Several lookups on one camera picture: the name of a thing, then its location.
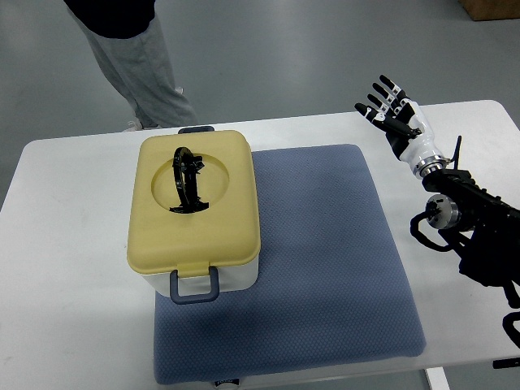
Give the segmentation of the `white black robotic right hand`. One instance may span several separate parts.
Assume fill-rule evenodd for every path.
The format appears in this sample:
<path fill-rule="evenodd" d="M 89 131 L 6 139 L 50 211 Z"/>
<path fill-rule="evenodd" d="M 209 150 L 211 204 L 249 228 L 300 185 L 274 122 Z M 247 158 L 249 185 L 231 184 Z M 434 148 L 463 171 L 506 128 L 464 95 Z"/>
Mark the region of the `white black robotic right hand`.
<path fill-rule="evenodd" d="M 419 179 L 444 169 L 449 159 L 435 145 L 433 129 L 419 104 L 404 89 L 385 75 L 372 85 L 369 105 L 357 103 L 355 109 L 373 126 L 385 133 L 396 158 L 409 165 Z"/>

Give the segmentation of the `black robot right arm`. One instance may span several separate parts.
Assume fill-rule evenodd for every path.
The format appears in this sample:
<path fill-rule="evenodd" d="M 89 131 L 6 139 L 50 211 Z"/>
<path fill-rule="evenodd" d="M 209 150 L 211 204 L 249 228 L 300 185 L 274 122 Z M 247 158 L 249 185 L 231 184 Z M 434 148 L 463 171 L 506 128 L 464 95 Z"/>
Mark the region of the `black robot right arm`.
<path fill-rule="evenodd" d="M 514 312 L 502 320 L 506 335 L 519 345 L 519 210 L 480 188 L 458 168 L 458 137 L 453 169 L 427 168 L 422 186 L 433 195 L 410 220 L 410 234 L 437 252 L 454 251 L 459 272 L 485 287 L 501 287 Z"/>

